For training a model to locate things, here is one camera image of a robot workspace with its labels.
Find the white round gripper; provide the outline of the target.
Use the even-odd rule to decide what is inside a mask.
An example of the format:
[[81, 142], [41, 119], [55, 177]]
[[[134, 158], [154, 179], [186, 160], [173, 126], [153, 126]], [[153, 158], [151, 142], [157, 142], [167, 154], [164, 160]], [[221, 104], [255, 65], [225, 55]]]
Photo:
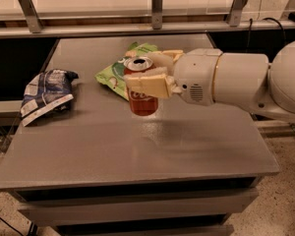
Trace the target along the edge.
[[125, 75], [127, 88], [147, 96], [169, 98], [177, 84], [181, 98], [187, 103], [212, 105], [213, 76], [222, 51], [198, 48], [183, 54], [182, 50], [149, 52], [147, 57], [157, 68]]

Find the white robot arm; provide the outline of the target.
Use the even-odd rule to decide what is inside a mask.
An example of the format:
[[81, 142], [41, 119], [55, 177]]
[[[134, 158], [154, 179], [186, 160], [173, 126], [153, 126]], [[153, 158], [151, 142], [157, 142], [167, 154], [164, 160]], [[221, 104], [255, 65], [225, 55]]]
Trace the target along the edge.
[[191, 104], [223, 103], [249, 113], [295, 123], [295, 41], [269, 60], [264, 54], [198, 48], [174, 63], [147, 55], [155, 67], [126, 75], [129, 90], [157, 98], [174, 94]]

